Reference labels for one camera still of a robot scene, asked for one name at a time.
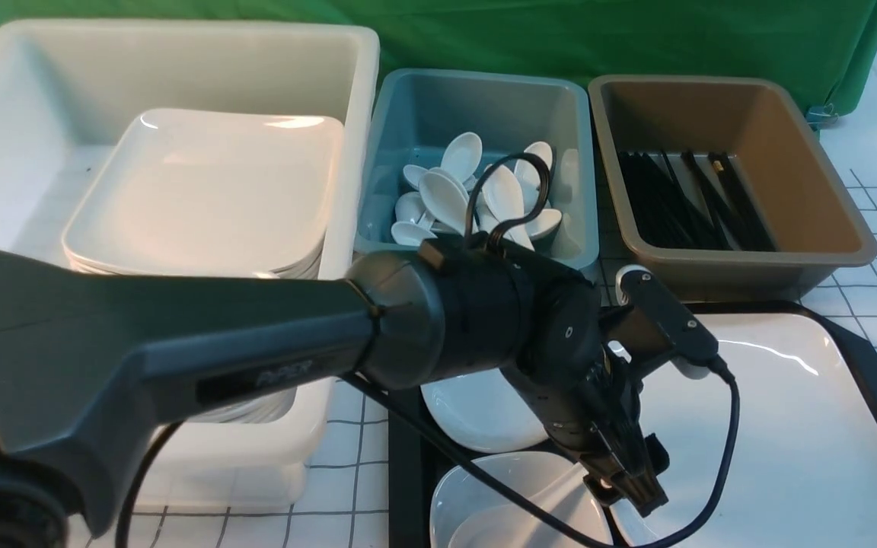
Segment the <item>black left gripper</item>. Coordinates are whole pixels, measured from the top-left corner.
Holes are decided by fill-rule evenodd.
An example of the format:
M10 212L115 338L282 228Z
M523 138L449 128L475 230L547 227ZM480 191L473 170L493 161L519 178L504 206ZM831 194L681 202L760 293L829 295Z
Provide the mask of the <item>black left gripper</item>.
M661 339L633 340L633 360L615 355L598 334L539 339L507 368L516 389L567 457L584 465L599 502L627 502L643 516L668 502L659 475L671 459L640 426L643 378L671 357Z

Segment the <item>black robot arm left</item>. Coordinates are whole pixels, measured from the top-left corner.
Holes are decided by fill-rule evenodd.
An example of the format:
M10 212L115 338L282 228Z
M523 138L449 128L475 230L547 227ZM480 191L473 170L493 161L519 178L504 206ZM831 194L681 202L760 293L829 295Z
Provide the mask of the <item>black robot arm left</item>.
M344 378L373 393L502 370L603 502L667 503L641 379L671 305L633 272L603 311L582 275L502 238L375 252L344 278L90 276L0 251L0 547L62 547L131 511L160 425Z

